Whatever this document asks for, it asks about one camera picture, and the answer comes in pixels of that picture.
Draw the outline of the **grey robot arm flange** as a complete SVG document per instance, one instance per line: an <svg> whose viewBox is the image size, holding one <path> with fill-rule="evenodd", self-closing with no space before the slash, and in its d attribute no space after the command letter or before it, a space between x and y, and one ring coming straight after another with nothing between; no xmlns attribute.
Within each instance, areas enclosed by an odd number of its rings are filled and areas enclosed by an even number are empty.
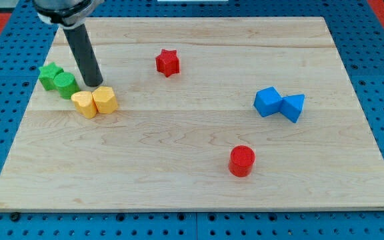
<svg viewBox="0 0 384 240"><path fill-rule="evenodd" d="M64 29L74 29L84 24L104 0L32 0L32 4L42 22L58 25Z"/></svg>

